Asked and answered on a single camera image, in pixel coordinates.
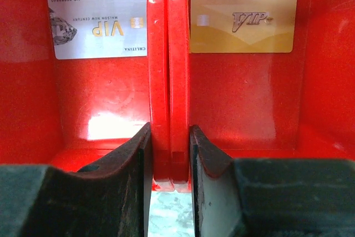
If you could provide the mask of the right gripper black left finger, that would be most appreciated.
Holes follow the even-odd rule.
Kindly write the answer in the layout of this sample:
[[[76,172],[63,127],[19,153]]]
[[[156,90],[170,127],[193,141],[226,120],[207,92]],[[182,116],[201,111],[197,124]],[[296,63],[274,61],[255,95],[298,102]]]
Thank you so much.
[[[150,124],[100,159],[65,172],[1,166],[2,236],[147,236]]]

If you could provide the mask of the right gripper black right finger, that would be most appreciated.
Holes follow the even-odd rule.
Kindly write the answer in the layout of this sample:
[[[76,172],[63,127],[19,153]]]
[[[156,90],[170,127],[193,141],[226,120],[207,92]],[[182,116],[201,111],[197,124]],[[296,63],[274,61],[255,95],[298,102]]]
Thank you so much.
[[[232,158],[190,128],[196,236],[353,236],[354,162]]]

